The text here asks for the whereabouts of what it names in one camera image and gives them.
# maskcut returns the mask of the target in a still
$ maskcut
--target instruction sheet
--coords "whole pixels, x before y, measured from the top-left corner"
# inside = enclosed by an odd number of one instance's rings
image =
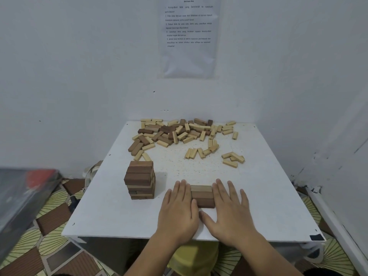
[[[159,0],[158,6],[164,77],[212,77],[221,0]]]

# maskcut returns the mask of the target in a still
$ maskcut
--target white baseboard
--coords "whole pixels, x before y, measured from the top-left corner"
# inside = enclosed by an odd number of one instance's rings
[[[308,195],[317,207],[321,216],[326,221],[327,225],[332,230],[337,241],[340,243],[341,247],[344,249],[345,253],[350,258],[350,261],[354,265],[360,276],[368,276],[368,260],[361,252],[359,247],[356,245],[354,240],[351,238],[350,234],[346,231],[343,225],[340,223],[336,215],[325,203],[321,194],[316,194],[306,188]]]

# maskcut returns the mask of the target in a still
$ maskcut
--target yellow plastic chair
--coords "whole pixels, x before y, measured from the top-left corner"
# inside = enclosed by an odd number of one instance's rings
[[[181,276],[210,276],[219,254],[219,243],[192,240],[181,246],[168,267]]]

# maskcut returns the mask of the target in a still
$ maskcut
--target person's right hand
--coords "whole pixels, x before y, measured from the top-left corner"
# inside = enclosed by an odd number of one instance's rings
[[[249,201],[243,189],[240,190],[241,202],[231,181],[228,181],[230,196],[220,179],[213,183],[214,203],[217,211],[217,222],[208,214],[200,211],[200,219],[209,232],[219,241],[237,247],[244,239],[253,238],[259,233],[254,227],[249,210]]]

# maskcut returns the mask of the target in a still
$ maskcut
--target table top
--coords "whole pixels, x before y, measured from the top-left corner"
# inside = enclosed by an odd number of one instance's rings
[[[239,132],[237,140],[232,140],[232,134],[224,136],[218,133],[215,139],[220,148],[205,159],[198,154],[191,160],[184,156],[188,148],[207,149],[207,137],[203,142],[197,139],[187,144],[172,144],[168,148],[156,145],[147,150],[156,173],[155,196],[154,199],[131,200],[123,179],[133,160],[128,148],[138,129],[139,121],[126,122],[69,219],[63,235],[150,238],[157,228],[163,196],[173,188],[175,181],[186,179],[191,185],[211,185],[216,178],[224,182],[226,189],[226,182],[231,180],[240,199],[240,189],[245,190],[255,227],[268,241],[311,242],[311,236],[321,234],[253,123],[234,125],[234,130]],[[231,151],[246,159],[243,164],[238,164],[238,168],[222,163],[221,155]],[[203,210],[216,221],[216,209]],[[194,239],[216,240],[202,223]]]

